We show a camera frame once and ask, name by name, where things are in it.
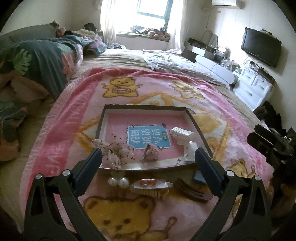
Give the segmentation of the red bead card packet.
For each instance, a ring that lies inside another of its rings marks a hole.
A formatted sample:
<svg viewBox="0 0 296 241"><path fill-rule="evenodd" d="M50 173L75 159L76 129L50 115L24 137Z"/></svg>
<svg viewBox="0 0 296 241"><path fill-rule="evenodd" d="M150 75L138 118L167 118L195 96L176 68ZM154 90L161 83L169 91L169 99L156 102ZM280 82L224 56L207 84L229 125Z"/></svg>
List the red bead card packet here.
<svg viewBox="0 0 296 241"><path fill-rule="evenodd" d="M135 189L164 189L173 187L173 183L167 182L165 179L140 179L132 184Z"/></svg>

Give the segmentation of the brown bed cover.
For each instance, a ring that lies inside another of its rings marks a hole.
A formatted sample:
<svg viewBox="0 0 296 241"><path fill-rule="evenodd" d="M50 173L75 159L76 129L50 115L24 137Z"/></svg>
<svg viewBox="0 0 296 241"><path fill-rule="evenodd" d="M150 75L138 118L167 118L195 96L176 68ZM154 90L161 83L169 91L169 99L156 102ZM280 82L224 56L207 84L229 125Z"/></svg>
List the brown bed cover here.
<svg viewBox="0 0 296 241"><path fill-rule="evenodd" d="M102 68L135 68L152 71L142 57L140 50L116 50L108 49L99 57L85 57L80 68L72 76L75 80L83 71L92 67ZM259 123L250 108L248 108L233 92L227 90L225 85L214 80L205 80L213 85L240 113L244 125L251 129ZM20 156L10 162L1 164L1 206L16 225L19 232L23 230L23 216L19 203L19 190L23 170L28 161L30 151L40 132L44 120L49 113L54 101L47 97L44 101L36 102L29 114L21 123L18 133L20 134Z"/></svg>

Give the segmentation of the white air conditioner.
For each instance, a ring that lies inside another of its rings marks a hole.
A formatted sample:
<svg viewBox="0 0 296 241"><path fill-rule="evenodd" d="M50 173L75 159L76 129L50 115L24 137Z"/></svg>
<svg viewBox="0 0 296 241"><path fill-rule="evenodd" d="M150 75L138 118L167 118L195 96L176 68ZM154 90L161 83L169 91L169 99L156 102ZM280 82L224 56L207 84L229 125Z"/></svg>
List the white air conditioner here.
<svg viewBox="0 0 296 241"><path fill-rule="evenodd" d="M235 7L242 9L243 3L239 0L211 0L212 6L220 6L220 7Z"/></svg>

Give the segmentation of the plush toys on windowsill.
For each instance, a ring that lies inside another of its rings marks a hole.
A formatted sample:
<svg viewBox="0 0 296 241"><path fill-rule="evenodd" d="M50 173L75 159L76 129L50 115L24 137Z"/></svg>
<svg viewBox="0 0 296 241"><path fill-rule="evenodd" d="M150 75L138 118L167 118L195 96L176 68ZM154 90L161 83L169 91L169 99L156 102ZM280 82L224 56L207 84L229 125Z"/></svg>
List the plush toys on windowsill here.
<svg viewBox="0 0 296 241"><path fill-rule="evenodd" d="M136 26L131 27L130 31L133 34L140 34L140 35L152 38L152 39L162 40L162 41L167 41L167 42L170 40L170 37L171 37L165 27L161 27L158 29L158 28L144 28L144 27L136 25Z"/></svg>

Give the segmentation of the purple blue pillow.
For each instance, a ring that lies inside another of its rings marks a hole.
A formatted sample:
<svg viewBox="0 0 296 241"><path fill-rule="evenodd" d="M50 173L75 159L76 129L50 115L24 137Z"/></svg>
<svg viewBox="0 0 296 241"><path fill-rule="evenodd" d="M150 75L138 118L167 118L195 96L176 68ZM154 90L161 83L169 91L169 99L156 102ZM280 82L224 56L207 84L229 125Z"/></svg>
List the purple blue pillow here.
<svg viewBox="0 0 296 241"><path fill-rule="evenodd" d="M107 49L107 45L102 40L94 40L84 47L84 54L89 56L99 56Z"/></svg>

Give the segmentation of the dark floral duvet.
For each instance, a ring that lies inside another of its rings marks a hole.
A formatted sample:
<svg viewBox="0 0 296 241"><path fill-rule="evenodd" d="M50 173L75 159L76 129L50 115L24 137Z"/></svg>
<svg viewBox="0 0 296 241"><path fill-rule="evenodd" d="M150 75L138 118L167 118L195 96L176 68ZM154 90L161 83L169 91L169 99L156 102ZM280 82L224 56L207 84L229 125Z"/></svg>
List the dark floral duvet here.
<svg viewBox="0 0 296 241"><path fill-rule="evenodd" d="M1 51L1 162L20 155L18 127L47 96L56 100L83 60L82 39L25 40Z"/></svg>

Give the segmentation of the white crumpled sheet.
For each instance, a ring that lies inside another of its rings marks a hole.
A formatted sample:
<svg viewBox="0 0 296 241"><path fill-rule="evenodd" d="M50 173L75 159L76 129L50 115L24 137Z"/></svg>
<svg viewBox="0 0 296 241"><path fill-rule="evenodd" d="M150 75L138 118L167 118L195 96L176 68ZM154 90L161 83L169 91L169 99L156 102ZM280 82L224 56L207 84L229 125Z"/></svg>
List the white crumpled sheet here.
<svg viewBox="0 0 296 241"><path fill-rule="evenodd" d="M215 79L206 67L170 51L144 50L142 54L147 65L156 72L188 75L204 80Z"/></svg>

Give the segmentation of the white drawer cabinet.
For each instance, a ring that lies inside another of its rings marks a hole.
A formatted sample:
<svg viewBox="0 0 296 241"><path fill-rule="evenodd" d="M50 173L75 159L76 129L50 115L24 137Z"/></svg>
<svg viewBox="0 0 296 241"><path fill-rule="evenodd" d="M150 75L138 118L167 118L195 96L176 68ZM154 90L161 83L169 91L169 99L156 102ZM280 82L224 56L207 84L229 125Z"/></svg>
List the white drawer cabinet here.
<svg viewBox="0 0 296 241"><path fill-rule="evenodd" d="M250 67L244 66L233 92L253 111L270 99L274 84L275 80L272 77L265 78Z"/></svg>

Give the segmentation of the window with dark frame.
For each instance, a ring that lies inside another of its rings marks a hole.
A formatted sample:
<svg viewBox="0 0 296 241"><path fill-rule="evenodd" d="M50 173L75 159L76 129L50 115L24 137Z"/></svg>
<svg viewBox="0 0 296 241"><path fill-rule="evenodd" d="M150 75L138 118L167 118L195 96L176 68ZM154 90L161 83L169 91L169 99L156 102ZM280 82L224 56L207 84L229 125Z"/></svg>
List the window with dark frame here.
<svg viewBox="0 0 296 241"><path fill-rule="evenodd" d="M169 0L139 0L137 13L154 18L167 19L171 13L173 1Z"/></svg>

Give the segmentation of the brown hair claw clip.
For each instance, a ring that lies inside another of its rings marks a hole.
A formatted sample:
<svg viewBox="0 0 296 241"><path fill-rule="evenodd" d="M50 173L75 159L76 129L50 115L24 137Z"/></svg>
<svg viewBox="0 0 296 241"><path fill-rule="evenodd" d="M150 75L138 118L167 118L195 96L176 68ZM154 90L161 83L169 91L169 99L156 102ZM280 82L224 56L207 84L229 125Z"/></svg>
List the brown hair claw clip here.
<svg viewBox="0 0 296 241"><path fill-rule="evenodd" d="M178 178L174 182L174 187L184 197L191 199L192 201L198 201L206 203L213 198L213 194L209 190L203 190L203 188L195 188L187 184L181 178Z"/></svg>

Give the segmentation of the pink shallow cardboard box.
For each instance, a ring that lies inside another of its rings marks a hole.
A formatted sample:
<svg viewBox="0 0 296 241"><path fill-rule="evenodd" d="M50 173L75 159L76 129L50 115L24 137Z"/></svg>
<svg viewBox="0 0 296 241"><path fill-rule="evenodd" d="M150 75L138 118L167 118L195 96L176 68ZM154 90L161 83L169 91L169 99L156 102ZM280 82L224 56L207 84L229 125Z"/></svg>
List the pink shallow cardboard box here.
<svg viewBox="0 0 296 241"><path fill-rule="evenodd" d="M209 157L213 156L193 115L192 110L179 106L107 104L103 108L95 137L110 141L111 133L117 133L134 147L135 160L123 165L123 171L183 166L194 161L184 161L183 146L178 145L176 139L170 134L170 130L175 126L195 132L194 142L197 143L198 148L203 148ZM140 161L147 144L153 144L159 148L157 161L144 163ZM112 170L103 161L100 168Z"/></svg>

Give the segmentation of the pink plush hair clip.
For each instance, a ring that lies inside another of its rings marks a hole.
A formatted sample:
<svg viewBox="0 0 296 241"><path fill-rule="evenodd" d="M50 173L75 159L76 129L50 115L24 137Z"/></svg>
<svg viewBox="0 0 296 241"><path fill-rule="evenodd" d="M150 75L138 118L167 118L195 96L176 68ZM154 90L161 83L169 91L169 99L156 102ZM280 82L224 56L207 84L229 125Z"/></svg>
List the pink plush hair clip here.
<svg viewBox="0 0 296 241"><path fill-rule="evenodd" d="M159 157L159 148L153 144L147 144L144 148L144 152L140 161L150 162L150 161L157 161Z"/></svg>

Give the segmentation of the black flat television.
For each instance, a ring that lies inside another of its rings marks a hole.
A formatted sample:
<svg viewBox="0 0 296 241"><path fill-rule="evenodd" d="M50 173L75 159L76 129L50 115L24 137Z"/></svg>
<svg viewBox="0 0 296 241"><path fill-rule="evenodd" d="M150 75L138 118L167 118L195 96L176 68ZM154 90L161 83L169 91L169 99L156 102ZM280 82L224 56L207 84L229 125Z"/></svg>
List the black flat television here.
<svg viewBox="0 0 296 241"><path fill-rule="evenodd" d="M262 31L245 28L241 50L276 68L281 55L281 41Z"/></svg>

